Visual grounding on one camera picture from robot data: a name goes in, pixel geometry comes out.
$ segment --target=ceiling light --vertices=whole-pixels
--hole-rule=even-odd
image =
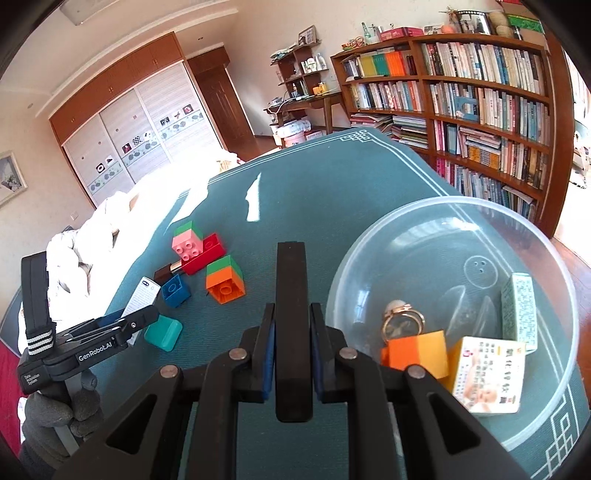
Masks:
[[[118,0],[66,0],[60,10],[74,25],[80,25],[116,1]]]

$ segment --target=gold ring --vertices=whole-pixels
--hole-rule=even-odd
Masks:
[[[420,335],[423,332],[425,327],[425,317],[421,312],[413,309],[412,305],[406,303],[400,307],[395,307],[384,313],[384,322],[382,324],[382,340],[384,340],[384,343],[388,344],[388,341],[391,340],[388,338],[388,335],[386,335],[386,327],[389,325],[390,320],[392,320],[396,315],[407,317],[413,320],[418,327],[417,335]]]

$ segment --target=orange block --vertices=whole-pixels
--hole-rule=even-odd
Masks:
[[[382,348],[381,360],[382,365],[397,370],[417,364],[435,378],[449,375],[443,330],[390,340],[388,346]]]
[[[246,294],[244,282],[231,266],[209,274],[205,279],[207,291],[224,304]]]

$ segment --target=white bedding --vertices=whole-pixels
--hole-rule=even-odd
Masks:
[[[185,200],[173,222],[189,215],[207,197],[207,183],[219,172],[221,161],[237,165],[235,154],[215,149],[201,152],[198,160],[192,155],[152,172],[142,178],[131,192],[118,192],[118,197],[111,202],[112,211],[108,209],[109,201],[115,196],[105,201],[106,210],[102,209],[101,204],[80,230],[60,234],[57,245],[48,245],[50,316],[57,323],[58,332],[106,313],[129,268],[145,251],[154,232],[178,198],[183,196]],[[135,202],[131,202],[131,211],[129,207],[125,211],[125,205],[129,206],[132,199]],[[113,245],[112,231],[117,229],[119,233]],[[90,262],[91,268],[84,265],[72,267],[73,257],[66,252],[67,248],[63,248],[71,242],[74,247],[70,247],[70,252],[77,253],[81,261]],[[61,255],[59,252],[50,254],[54,247],[61,251]],[[53,261],[55,258],[60,259],[60,265]],[[87,291],[83,288],[82,275],[87,278]],[[68,286],[70,291],[66,291],[63,286],[59,290],[60,282]],[[22,306],[18,321],[18,347],[22,353],[27,347]]]

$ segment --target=red block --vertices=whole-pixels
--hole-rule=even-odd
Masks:
[[[216,233],[212,233],[203,239],[203,249],[202,254],[193,257],[188,262],[181,261],[181,268],[187,275],[194,275],[202,268],[207,267],[211,262],[226,255],[226,250],[217,238]]]

